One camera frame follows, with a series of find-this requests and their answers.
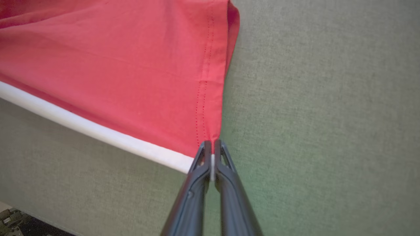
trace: stitching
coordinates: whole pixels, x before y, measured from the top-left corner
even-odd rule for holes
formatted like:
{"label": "stitching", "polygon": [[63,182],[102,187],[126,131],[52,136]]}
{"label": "stitching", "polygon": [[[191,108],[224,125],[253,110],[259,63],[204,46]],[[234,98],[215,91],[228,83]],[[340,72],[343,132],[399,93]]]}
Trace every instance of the stitching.
{"label": "stitching", "polygon": [[[206,80],[209,77],[209,73],[210,73],[210,59],[211,59],[211,51],[213,49],[213,40],[214,40],[214,16],[213,16],[213,7],[210,7],[210,16],[211,16],[211,21],[212,21],[212,31],[211,31],[211,42],[210,42],[210,50],[209,50],[209,57],[208,57],[208,61],[207,61],[207,76],[206,76]],[[209,19],[207,19],[207,27],[208,27],[208,34],[207,34],[207,38],[209,37],[210,34],[210,22]],[[204,97],[203,97],[203,134],[204,136],[206,136],[206,129],[205,129],[205,102],[206,102],[206,90],[207,90],[207,81],[205,81],[204,83]]]}
{"label": "stitching", "polygon": [[[209,20],[209,16],[207,15],[207,40],[206,40],[206,44],[204,47],[204,53],[203,53],[203,67],[201,69],[201,79],[203,79],[203,74],[205,71],[205,59],[206,59],[206,52],[207,52],[207,43],[209,41],[209,37],[210,37],[210,20]],[[200,139],[199,139],[199,135],[198,135],[198,104],[200,102],[200,91],[201,91],[201,81],[198,82],[198,90],[197,90],[197,104],[195,107],[195,132],[196,132],[196,138],[197,138],[197,145],[200,145]],[[205,104],[205,100],[203,100],[203,108],[202,108],[202,118],[203,118],[203,129],[204,129],[204,104]]]}

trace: red fabric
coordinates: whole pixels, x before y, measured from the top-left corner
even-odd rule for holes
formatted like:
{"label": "red fabric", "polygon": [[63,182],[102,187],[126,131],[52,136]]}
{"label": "red fabric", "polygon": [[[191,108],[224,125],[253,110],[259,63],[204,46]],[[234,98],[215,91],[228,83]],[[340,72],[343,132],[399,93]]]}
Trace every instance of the red fabric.
{"label": "red fabric", "polygon": [[3,0],[0,81],[194,156],[220,133],[228,0]]}

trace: gray fabric surface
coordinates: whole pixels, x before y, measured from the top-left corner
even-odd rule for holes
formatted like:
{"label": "gray fabric surface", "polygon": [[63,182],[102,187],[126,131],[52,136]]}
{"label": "gray fabric surface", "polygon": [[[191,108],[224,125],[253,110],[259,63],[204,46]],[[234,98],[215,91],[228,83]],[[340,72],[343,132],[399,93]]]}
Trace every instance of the gray fabric surface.
{"label": "gray fabric surface", "polygon": [[[419,2],[234,4],[221,136],[264,233],[420,235]],[[81,235],[158,235],[184,179],[5,101],[0,131],[0,201]]]}

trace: red cloth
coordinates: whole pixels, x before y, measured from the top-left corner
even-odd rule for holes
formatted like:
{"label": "red cloth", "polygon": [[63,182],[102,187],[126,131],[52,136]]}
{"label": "red cloth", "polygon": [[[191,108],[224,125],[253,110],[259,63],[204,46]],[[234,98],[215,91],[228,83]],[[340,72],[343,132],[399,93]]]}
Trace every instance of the red cloth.
{"label": "red cloth", "polygon": [[220,133],[228,0],[3,0],[0,81],[194,156]]}

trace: green fabric background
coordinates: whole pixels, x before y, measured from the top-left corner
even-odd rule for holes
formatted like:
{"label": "green fabric background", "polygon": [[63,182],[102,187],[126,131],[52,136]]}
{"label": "green fabric background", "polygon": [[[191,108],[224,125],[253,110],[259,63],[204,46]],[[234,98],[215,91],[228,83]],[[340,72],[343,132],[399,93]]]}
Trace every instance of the green fabric background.
{"label": "green fabric background", "polygon": [[[264,233],[420,235],[419,2],[234,4],[221,138]],[[158,235],[184,178],[0,101],[0,201],[55,226]]]}

